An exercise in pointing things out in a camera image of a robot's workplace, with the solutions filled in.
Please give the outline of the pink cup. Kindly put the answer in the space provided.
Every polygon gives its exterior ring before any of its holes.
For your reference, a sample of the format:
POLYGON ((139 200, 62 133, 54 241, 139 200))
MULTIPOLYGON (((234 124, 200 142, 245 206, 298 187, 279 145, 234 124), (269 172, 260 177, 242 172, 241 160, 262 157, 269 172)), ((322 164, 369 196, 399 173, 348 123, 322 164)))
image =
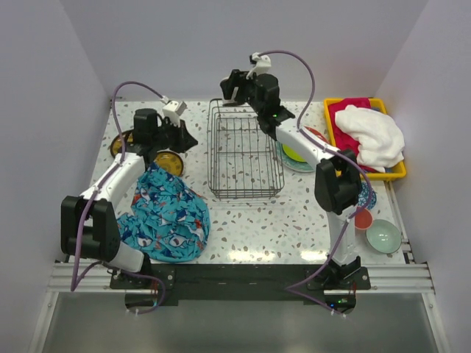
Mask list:
POLYGON ((355 216, 355 228, 358 230, 367 230, 372 226, 373 217, 368 209, 363 209, 355 216))

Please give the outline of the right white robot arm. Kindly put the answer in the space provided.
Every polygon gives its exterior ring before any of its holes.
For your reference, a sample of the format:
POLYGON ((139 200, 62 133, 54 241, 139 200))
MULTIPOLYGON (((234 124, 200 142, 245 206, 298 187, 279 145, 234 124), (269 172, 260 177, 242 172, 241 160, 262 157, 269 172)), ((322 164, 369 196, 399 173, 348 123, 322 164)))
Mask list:
POLYGON ((309 279, 346 288, 361 268, 355 244, 355 211, 361 178, 355 155, 349 150, 338 150, 301 126, 295 115, 281 104, 275 76, 234 69, 220 87, 224 100, 248 104, 255 111, 262 132, 295 150, 314 168, 314 196, 327 213, 330 251, 326 263, 309 279))

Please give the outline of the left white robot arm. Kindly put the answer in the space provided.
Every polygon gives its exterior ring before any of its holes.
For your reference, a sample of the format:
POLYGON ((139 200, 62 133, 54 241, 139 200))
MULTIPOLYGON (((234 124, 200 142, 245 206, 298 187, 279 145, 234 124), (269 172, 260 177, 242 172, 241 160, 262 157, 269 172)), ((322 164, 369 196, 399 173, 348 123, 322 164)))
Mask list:
POLYGON ((184 153, 198 142, 181 118, 185 105, 170 101, 158 113, 135 111, 132 142, 121 144, 111 166, 79 196, 67 196, 60 207, 60 248, 75 259, 88 258, 127 271, 127 281, 145 288, 152 270, 144 253, 121 240, 115 209, 131 185, 145 172, 157 153, 184 153))

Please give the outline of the yellow brown plate near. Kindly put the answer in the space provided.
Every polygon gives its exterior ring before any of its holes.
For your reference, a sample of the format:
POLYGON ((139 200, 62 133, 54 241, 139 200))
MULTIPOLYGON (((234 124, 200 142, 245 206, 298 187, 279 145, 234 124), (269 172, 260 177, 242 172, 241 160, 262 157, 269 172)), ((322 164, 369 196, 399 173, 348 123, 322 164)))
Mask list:
POLYGON ((173 151, 159 151, 154 162, 156 165, 176 177, 181 177, 183 175, 183 159, 179 154, 173 151))

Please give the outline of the yellow brown plate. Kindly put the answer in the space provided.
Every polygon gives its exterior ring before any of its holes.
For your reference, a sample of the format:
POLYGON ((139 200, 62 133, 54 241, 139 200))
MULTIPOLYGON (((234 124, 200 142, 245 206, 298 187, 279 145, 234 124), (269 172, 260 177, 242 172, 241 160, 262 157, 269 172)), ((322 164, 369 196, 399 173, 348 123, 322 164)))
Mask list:
POLYGON ((183 175, 183 159, 179 154, 173 151, 159 151, 154 162, 156 165, 176 177, 181 177, 183 175))
MULTIPOLYGON (((127 146, 131 146, 134 143, 131 129, 123 132, 123 138, 127 146)), ((121 153, 122 145, 121 138, 118 135, 115 136, 109 147, 112 158, 115 158, 118 153, 121 153)))

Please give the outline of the yellow brown plate far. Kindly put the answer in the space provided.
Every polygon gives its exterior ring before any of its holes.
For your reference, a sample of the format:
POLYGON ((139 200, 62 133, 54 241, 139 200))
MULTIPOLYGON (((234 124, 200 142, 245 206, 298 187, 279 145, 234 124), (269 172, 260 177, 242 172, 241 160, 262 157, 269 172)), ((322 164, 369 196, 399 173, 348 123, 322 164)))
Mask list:
MULTIPOLYGON (((123 132, 123 138, 127 146, 131 146, 134 143, 131 129, 123 132)), ((121 153, 122 145, 121 138, 118 135, 115 136, 109 147, 112 158, 115 158, 118 153, 121 153)))

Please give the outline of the green red plate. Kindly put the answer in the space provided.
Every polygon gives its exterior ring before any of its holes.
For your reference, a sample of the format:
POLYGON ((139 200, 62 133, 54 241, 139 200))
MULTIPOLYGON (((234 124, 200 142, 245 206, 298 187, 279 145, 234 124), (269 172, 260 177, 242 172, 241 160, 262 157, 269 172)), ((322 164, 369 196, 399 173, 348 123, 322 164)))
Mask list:
POLYGON ((300 132, 294 128, 282 129, 282 138, 276 142, 282 163, 293 171, 314 173, 321 159, 330 158, 324 151, 328 140, 317 130, 304 126, 300 132))

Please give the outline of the blue shark print cloth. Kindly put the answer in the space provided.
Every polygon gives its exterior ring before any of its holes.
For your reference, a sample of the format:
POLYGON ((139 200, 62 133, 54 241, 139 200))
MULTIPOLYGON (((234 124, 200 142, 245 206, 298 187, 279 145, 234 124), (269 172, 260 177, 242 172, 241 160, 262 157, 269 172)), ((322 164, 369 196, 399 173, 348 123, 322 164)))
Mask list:
POLYGON ((159 262, 185 263, 207 246, 210 211, 180 177, 153 163, 138 178, 131 211, 117 223, 131 248, 159 262))

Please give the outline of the pink red cloth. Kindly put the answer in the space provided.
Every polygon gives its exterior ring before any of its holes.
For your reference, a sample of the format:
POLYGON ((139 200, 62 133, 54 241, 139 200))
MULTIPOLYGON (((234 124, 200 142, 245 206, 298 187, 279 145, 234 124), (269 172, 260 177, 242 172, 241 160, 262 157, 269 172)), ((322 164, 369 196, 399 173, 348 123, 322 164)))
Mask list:
POLYGON ((359 142, 342 132, 335 122, 336 113, 344 110, 348 105, 368 108, 380 113, 386 113, 386 108, 381 99, 374 97, 327 98, 324 100, 325 120, 330 144, 338 147, 340 150, 349 149, 353 151, 357 157, 359 154, 359 142))

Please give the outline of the white towel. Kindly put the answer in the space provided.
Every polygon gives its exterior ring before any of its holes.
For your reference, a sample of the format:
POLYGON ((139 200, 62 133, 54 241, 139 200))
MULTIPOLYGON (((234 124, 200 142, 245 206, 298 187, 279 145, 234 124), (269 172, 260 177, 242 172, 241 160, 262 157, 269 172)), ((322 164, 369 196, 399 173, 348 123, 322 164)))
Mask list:
POLYGON ((391 116, 350 104, 336 113, 335 123, 359 143, 360 165, 384 172, 404 160, 404 136, 391 116))

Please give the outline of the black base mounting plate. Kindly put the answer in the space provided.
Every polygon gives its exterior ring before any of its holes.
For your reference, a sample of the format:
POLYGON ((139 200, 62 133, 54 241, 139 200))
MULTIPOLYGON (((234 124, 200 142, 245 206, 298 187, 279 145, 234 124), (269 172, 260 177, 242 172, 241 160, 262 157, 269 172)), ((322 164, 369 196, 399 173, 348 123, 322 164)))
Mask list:
POLYGON ((357 292, 372 287, 367 268, 360 265, 153 264, 144 278, 110 273, 110 288, 124 291, 128 309, 182 301, 302 301, 345 314, 355 308, 357 292))

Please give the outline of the blue patterned bowl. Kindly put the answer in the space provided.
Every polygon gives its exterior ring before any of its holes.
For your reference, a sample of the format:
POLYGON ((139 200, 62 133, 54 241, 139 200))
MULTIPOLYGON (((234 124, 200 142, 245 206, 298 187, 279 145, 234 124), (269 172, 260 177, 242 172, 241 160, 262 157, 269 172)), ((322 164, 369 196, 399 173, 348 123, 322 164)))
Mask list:
POLYGON ((371 211, 377 204, 377 194, 373 188, 369 188, 368 184, 363 181, 361 183, 361 191, 358 195, 358 207, 364 207, 371 211))

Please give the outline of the yellow plastic bin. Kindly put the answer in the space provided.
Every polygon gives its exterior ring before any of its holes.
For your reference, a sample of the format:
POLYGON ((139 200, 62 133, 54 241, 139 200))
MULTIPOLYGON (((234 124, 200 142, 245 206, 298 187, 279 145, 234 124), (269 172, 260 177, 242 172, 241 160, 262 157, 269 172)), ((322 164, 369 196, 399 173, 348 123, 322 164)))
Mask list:
POLYGON ((396 166, 394 166, 393 168, 387 168, 384 172, 378 172, 372 168, 362 165, 360 166, 366 171, 366 175, 371 180, 393 181, 396 179, 403 178, 406 175, 406 167, 404 160, 396 164, 396 166))

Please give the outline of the pale green bowl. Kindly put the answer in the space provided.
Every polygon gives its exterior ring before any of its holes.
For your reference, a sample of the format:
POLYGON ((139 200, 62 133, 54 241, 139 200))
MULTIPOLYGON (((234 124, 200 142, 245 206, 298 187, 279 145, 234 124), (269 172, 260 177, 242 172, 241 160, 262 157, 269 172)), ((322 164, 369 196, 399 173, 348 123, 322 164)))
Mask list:
POLYGON ((396 252, 402 243, 400 230, 391 222, 377 219, 366 230, 366 240, 369 245, 382 254, 396 252))

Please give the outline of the aluminium front rail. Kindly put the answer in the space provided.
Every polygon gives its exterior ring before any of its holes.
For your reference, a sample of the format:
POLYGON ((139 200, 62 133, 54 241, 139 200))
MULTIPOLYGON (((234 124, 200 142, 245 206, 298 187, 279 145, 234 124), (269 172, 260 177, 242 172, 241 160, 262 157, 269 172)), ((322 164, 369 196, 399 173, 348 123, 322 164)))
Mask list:
MULTIPOLYGON (((368 265, 371 290, 374 293, 434 293, 435 286, 426 264, 368 265)), ((68 293, 71 287, 72 263, 56 263, 46 287, 48 292, 68 293)), ((103 266, 92 268, 77 287, 80 293, 110 290, 111 275, 103 266)))

